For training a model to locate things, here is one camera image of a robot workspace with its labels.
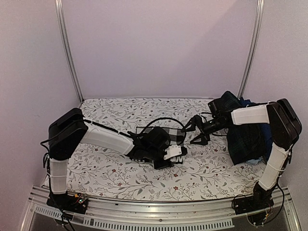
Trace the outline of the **black white checkered shirt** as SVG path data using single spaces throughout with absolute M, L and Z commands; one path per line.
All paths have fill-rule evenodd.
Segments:
M 135 147 L 128 154 L 130 160 L 153 163 L 163 159 L 171 145 L 184 146 L 186 134 L 178 128 L 144 127 L 139 134 L 132 134 Z

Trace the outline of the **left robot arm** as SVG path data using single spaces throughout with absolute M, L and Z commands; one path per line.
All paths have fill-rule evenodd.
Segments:
M 68 195 L 66 186 L 68 160 L 80 144 L 90 144 L 117 151 L 138 161 L 151 161 L 155 169 L 182 163 L 187 148 L 182 141 L 172 141 L 162 127 L 127 133 L 86 119 L 79 108 L 73 108 L 50 124 L 48 139 L 40 145 L 46 149 L 43 164 L 49 175 L 51 199 L 67 209 L 76 199 Z

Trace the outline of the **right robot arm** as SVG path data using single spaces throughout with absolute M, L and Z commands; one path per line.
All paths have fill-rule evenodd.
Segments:
M 271 132 L 271 153 L 265 170 L 253 189 L 249 198 L 249 206 L 259 210 L 267 203 L 268 197 L 277 186 L 279 177 L 292 156 L 293 146 L 302 131 L 301 122 L 286 98 L 276 102 L 258 103 L 254 106 L 238 107 L 233 110 L 221 108 L 221 99 L 213 100 L 209 107 L 215 113 L 212 120 L 203 122 L 199 115 L 192 117 L 182 128 L 182 132 L 199 129 L 198 139 L 205 138 L 223 128 L 239 127 L 248 124 L 268 124 Z

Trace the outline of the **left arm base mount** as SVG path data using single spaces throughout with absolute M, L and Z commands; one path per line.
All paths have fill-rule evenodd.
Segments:
M 46 204 L 61 211 L 85 214 L 88 208 L 89 198 L 85 194 L 50 193 Z

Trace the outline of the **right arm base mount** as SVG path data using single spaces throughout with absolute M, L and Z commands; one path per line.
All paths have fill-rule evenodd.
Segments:
M 242 194 L 234 197 L 231 202 L 231 207 L 237 215 L 270 208 L 273 207 L 273 205 L 274 202 L 272 198 L 267 198 L 264 201 L 258 201 L 253 195 L 245 196 Z

